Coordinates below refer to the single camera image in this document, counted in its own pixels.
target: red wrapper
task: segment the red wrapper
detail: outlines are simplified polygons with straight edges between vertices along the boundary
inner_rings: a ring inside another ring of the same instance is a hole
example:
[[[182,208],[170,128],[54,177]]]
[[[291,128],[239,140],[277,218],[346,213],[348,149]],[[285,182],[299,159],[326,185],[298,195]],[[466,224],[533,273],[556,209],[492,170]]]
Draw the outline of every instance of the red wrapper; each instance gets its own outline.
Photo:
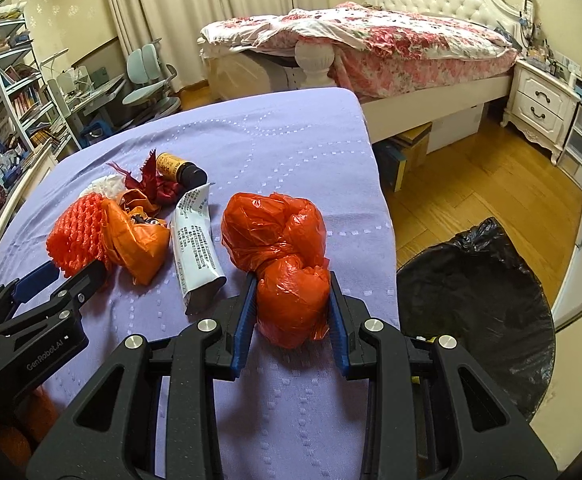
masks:
[[[159,206],[175,204],[184,193],[184,188],[180,184],[166,180],[158,173],[155,162],[155,150],[151,150],[149,158],[146,159],[143,167],[140,168],[140,172],[142,173],[142,180],[140,182],[131,176],[130,171],[123,170],[115,162],[110,162],[109,166],[124,175],[124,185],[127,189],[139,189],[152,204]]]

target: lavender tablecloth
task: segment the lavender tablecloth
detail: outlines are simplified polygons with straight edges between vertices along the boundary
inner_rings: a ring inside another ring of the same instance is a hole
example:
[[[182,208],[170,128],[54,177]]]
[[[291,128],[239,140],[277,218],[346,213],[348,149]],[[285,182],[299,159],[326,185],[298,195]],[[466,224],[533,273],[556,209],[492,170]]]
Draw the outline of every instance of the lavender tablecloth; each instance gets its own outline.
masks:
[[[222,297],[237,294],[243,279],[220,244],[226,203],[236,192],[277,191],[318,206],[327,227],[326,256],[343,292],[362,298],[373,316],[398,324],[393,228],[362,110],[354,94],[343,89],[284,92],[198,108],[70,156],[34,190],[2,238],[0,283],[47,261],[44,243],[53,223],[92,180],[112,173],[107,162],[137,172],[152,148],[193,160],[216,183],[210,213],[215,250],[228,277]],[[48,299],[63,280],[20,311]],[[111,281],[82,309],[87,349],[46,383],[60,408],[127,335],[165,338],[199,319],[183,313],[170,257],[152,286],[133,286],[123,270]],[[164,471],[166,390],[158,473]],[[285,351],[254,334],[241,378],[215,382],[225,478],[358,478],[366,403],[367,385],[339,376],[328,341]]]

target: desk chair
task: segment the desk chair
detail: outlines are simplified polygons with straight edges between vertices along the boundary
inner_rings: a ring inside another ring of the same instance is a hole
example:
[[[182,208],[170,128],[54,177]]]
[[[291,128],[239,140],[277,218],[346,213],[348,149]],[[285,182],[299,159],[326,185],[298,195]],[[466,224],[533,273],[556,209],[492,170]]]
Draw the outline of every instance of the desk chair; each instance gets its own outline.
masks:
[[[122,104],[137,106],[151,102],[149,108],[132,121],[132,126],[148,123],[180,111],[180,99],[168,97],[169,83],[178,75],[173,65],[163,66],[158,60],[155,43],[148,43],[134,50],[126,60],[129,79],[137,85],[144,85],[127,95]]]

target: drawer handle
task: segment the drawer handle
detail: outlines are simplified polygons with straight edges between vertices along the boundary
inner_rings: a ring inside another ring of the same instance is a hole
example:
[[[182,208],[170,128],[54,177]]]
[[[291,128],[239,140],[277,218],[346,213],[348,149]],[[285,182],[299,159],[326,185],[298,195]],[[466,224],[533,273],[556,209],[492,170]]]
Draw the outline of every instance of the drawer handle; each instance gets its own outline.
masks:
[[[532,113],[533,115],[535,115],[535,116],[536,116],[538,119],[546,119],[546,115],[545,115],[545,114],[538,115],[538,114],[536,113],[536,110],[535,110],[535,108],[533,108],[533,107],[531,107],[531,113]]]
[[[544,92],[536,92],[536,97],[544,96],[547,104],[551,104],[551,99]]]

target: bottle label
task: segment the bottle label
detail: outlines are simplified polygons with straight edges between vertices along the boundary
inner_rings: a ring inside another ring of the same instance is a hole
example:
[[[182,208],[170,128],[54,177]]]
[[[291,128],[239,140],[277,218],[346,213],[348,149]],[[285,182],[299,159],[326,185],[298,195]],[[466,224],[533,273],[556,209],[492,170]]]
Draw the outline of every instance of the bottle label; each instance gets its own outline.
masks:
[[[178,169],[187,161],[170,153],[161,153],[156,160],[156,166],[160,174],[168,180],[176,181]]]

